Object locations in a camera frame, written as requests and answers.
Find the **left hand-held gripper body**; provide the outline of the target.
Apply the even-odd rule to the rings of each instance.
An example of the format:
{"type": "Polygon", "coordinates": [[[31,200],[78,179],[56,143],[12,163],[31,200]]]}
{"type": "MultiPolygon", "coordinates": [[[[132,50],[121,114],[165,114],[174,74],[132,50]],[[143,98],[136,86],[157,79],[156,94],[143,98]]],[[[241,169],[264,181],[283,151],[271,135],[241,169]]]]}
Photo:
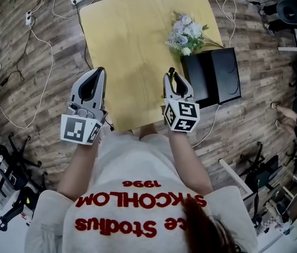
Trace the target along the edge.
{"type": "Polygon", "coordinates": [[[68,102],[66,113],[61,116],[61,140],[93,145],[107,114],[104,109],[89,110],[82,105],[68,102]]]}

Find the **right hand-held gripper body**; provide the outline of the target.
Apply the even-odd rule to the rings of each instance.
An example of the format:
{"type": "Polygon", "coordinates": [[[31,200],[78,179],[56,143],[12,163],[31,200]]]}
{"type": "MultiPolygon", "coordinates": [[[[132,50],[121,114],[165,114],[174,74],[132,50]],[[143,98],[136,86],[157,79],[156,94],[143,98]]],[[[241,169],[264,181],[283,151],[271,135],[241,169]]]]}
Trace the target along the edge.
{"type": "Polygon", "coordinates": [[[171,131],[191,133],[200,120],[200,106],[194,97],[164,98],[163,116],[171,131]]]}

